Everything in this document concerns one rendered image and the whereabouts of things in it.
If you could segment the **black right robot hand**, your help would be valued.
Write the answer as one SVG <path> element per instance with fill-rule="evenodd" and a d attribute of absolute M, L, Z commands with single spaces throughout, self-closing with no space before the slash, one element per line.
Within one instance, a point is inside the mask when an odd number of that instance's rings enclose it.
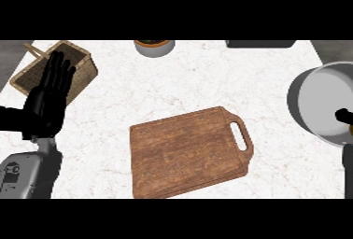
<path fill-rule="evenodd" d="M 353 112 L 351 112 L 346 108 L 342 108 L 336 112 L 337 121 L 353 125 Z"/>

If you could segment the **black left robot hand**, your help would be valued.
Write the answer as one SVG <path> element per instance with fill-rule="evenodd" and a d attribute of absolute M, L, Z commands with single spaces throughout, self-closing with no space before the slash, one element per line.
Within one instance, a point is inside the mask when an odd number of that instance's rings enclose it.
<path fill-rule="evenodd" d="M 64 52 L 55 50 L 24 107 L 0 106 L 0 131 L 21 132 L 24 140 L 57 136 L 64 124 L 74 72 L 76 67 L 64 59 Z"/>

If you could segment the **brown wicker basket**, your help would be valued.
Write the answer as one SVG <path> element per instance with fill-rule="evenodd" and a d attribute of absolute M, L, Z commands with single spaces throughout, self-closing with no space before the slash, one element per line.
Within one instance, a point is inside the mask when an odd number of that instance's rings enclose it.
<path fill-rule="evenodd" d="M 67 97 L 67 104 L 70 104 L 98 76 L 98 69 L 94 63 L 92 54 L 69 40 L 58 41 L 46 51 L 39 49 L 30 43 L 24 44 L 24 48 L 35 56 L 35 61 L 11 78 L 11 85 L 26 95 L 29 95 L 32 89 L 40 83 L 45 66 L 52 52 L 55 50 L 63 51 L 64 59 L 70 60 L 71 65 L 76 67 L 73 85 Z"/>

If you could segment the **grey metal pot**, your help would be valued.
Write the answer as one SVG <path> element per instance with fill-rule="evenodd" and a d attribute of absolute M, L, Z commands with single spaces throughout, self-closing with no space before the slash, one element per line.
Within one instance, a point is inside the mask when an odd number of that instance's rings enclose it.
<path fill-rule="evenodd" d="M 334 62 L 306 70 L 296 77 L 287 106 L 293 119 L 328 144 L 353 145 L 353 123 L 337 120 L 336 113 L 346 108 L 353 113 L 353 62 Z"/>

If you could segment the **dark grey flat appliance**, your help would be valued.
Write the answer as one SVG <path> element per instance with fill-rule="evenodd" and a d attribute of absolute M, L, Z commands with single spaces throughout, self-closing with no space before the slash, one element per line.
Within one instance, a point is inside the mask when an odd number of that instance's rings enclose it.
<path fill-rule="evenodd" d="M 286 49 L 295 45 L 295 40 L 228 40 L 231 49 Z"/>

